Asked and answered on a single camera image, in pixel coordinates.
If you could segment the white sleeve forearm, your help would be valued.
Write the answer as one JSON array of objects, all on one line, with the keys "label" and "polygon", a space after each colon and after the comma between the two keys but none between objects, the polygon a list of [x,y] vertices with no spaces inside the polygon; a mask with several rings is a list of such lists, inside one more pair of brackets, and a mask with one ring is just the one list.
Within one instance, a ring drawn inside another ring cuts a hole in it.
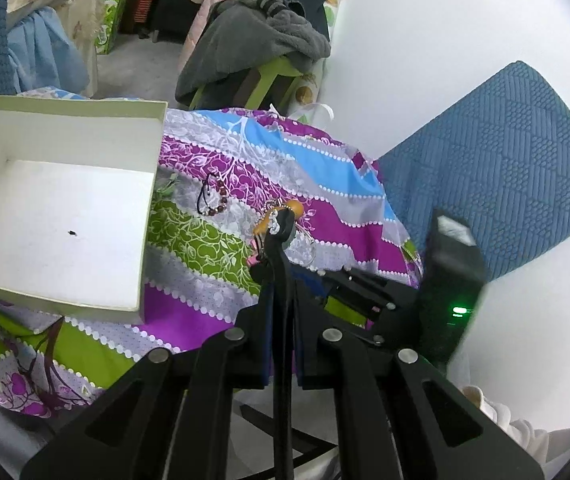
[{"label": "white sleeve forearm", "polygon": [[512,419],[512,412],[506,405],[490,401],[477,386],[466,386],[462,389],[462,393],[468,401],[524,448],[539,464],[543,465],[547,462],[550,444],[547,431],[534,429],[527,420]]}]

